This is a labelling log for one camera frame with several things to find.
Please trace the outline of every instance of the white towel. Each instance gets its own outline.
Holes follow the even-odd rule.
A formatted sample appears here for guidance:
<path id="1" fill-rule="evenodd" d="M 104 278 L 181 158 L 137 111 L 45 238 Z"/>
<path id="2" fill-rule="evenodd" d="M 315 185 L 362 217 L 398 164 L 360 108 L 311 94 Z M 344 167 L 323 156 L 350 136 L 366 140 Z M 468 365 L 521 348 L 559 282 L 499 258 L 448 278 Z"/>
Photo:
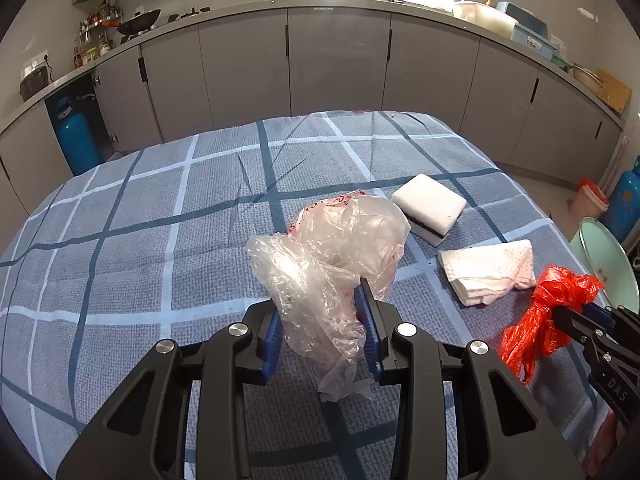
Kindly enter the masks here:
<path id="1" fill-rule="evenodd" d="M 466 200 L 432 178 L 418 174 L 393 193 L 412 233 L 437 246 L 465 208 Z"/>
<path id="2" fill-rule="evenodd" d="M 536 285 L 529 240 L 440 251 L 438 259 L 465 306 L 490 304 L 513 287 Z"/>

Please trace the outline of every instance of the table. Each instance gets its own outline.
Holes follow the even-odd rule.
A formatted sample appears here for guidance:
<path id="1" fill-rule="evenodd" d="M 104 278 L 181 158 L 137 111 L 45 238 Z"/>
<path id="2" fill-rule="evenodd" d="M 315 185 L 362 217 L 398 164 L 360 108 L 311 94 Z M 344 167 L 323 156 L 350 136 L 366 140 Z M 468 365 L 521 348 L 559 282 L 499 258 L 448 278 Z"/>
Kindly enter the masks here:
<path id="1" fill-rule="evenodd" d="M 202 133 L 131 153 L 69 180 L 36 209 L 0 262 L 1 398 L 29 452 L 54 476 L 114 387 L 164 337 L 188 344 L 242 318 L 266 292 L 243 247 L 349 190 L 391 197 L 417 173 L 467 207 L 440 250 L 528 238 L 535 272 L 584 271 L 553 222 L 478 149 L 424 114 L 325 112 Z M 444 342 L 496 348 L 530 291 L 463 308 L 410 235 L 389 301 Z M 576 453 L 603 401 L 578 346 L 540 362 L 530 390 Z M 360 374 L 367 375 L 364 364 Z M 194 476 L 194 385 L 185 478 Z M 309 363 L 286 344 L 267 386 L 245 389 L 255 479 L 388 479 L 399 389 L 318 400 Z M 447 396 L 449 474 L 456 478 Z"/>

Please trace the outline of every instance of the wooden cutting board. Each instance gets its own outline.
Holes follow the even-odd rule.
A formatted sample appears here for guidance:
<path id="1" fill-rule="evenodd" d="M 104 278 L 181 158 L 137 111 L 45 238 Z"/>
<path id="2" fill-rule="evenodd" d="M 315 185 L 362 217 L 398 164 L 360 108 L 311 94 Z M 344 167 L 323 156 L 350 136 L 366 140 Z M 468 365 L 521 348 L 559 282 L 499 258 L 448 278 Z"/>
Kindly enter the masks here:
<path id="1" fill-rule="evenodd" d="M 596 75 L 602 81 L 602 88 L 598 91 L 598 97 L 609 108 L 621 114 L 631 97 L 631 88 L 601 68 L 596 70 Z"/>

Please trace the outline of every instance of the metal screw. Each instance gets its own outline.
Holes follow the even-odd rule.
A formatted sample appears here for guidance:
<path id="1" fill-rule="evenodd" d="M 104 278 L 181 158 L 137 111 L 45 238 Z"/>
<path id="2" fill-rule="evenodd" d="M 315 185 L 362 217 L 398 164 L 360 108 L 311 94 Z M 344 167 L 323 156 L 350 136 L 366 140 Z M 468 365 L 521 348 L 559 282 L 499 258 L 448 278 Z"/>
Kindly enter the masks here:
<path id="1" fill-rule="evenodd" d="M 158 341 L 158 344 L 156 344 L 156 351 L 161 354 L 168 354 L 173 351 L 174 348 L 175 343 L 170 339 L 162 339 L 162 341 Z"/>
<path id="2" fill-rule="evenodd" d="M 398 333 L 400 335 L 403 335 L 405 337 L 411 337 L 412 335 L 415 335 L 416 332 L 418 332 L 418 329 L 415 327 L 415 325 L 412 325 L 411 323 L 400 323 L 396 330 L 398 330 Z"/>
<path id="3" fill-rule="evenodd" d="M 484 355 L 489 351 L 489 347 L 484 341 L 473 341 L 471 345 L 469 345 L 469 348 L 471 348 L 474 354 L 478 355 Z"/>
<path id="4" fill-rule="evenodd" d="M 249 327 L 244 323 L 233 323 L 229 327 L 229 333 L 234 336 L 241 336 L 249 332 Z"/>

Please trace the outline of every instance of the red trash bag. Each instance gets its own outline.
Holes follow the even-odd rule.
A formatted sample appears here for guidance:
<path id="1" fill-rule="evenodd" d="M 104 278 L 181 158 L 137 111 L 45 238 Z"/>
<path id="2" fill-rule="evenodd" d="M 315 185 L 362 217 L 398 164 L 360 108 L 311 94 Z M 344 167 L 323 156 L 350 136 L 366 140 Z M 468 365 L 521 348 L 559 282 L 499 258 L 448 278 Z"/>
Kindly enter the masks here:
<path id="1" fill-rule="evenodd" d="M 542 271 L 531 303 L 516 326 L 502 333 L 500 359 L 528 384 L 536 370 L 537 350 L 546 357 L 567 346 L 571 338 L 554 326 L 551 311 L 558 305 L 582 312 L 582 306 L 591 303 L 604 288 L 602 282 L 590 274 L 575 274 L 569 269 L 549 265 Z"/>

